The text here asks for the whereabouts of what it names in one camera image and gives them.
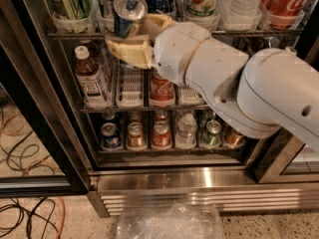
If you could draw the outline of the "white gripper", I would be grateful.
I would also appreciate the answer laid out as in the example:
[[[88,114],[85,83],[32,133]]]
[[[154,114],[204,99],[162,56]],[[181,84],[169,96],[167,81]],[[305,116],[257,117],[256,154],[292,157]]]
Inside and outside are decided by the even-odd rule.
[[[117,59],[141,69],[153,66],[154,55],[159,75],[178,86],[184,85],[185,71],[193,52],[211,36],[205,28],[191,22],[175,23],[171,16],[163,14],[145,16],[141,33],[127,39],[106,36],[106,45]]]

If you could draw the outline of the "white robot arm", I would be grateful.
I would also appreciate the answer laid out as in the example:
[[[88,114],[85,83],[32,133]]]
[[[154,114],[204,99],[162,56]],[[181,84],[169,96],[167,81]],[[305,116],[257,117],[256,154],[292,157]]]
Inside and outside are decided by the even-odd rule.
[[[141,32],[108,37],[110,52],[192,88],[248,137],[266,138],[283,127],[319,149],[319,72],[292,52],[268,48],[248,56],[194,23],[157,14],[144,19]]]

